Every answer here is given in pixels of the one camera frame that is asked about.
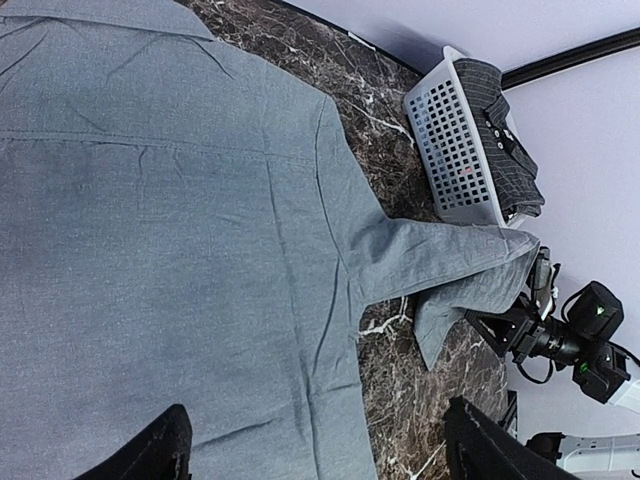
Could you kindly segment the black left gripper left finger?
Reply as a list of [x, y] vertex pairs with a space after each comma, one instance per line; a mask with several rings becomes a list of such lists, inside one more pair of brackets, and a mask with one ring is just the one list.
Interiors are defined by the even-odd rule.
[[111, 457], [77, 480], [188, 480], [192, 426], [185, 407], [173, 404]]

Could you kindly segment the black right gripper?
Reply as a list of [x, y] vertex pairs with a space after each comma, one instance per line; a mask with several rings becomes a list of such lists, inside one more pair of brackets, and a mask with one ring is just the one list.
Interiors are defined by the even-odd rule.
[[502, 314], [466, 310], [464, 318], [500, 358], [508, 353], [536, 356], [541, 348], [543, 323], [532, 307], [516, 306]]

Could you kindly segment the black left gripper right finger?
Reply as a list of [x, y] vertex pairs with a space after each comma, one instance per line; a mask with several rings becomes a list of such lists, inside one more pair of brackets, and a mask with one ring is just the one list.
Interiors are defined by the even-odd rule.
[[575, 476], [521, 445], [462, 396], [444, 414], [454, 480], [571, 480]]

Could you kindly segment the light grey plastic basket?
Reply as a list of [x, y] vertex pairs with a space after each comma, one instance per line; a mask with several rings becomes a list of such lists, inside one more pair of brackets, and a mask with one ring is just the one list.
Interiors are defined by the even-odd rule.
[[464, 54], [451, 46], [442, 53], [443, 59], [403, 98], [435, 213], [450, 224], [517, 229], [525, 216], [502, 214], [481, 137], [454, 67]]

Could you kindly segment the grey long sleeve shirt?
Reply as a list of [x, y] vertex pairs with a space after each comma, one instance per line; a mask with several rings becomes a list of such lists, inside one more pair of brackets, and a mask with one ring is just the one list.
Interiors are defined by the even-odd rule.
[[173, 1], [1, 8], [1, 475], [70, 479], [169, 405], [198, 479], [372, 479], [370, 304], [539, 248], [392, 219], [333, 99]]

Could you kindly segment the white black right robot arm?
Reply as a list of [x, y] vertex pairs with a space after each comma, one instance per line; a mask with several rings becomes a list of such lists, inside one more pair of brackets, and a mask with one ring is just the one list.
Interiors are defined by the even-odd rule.
[[[624, 319], [621, 301], [603, 284], [592, 281], [570, 296], [553, 315], [535, 294], [520, 294], [506, 312], [468, 310], [466, 320], [497, 356], [511, 356], [519, 373], [529, 358], [548, 363], [548, 377], [571, 369], [580, 391], [601, 404], [639, 410], [639, 359], [612, 341]], [[639, 437], [572, 436], [538, 433], [527, 448], [555, 466], [593, 479], [636, 479], [639, 476]]]

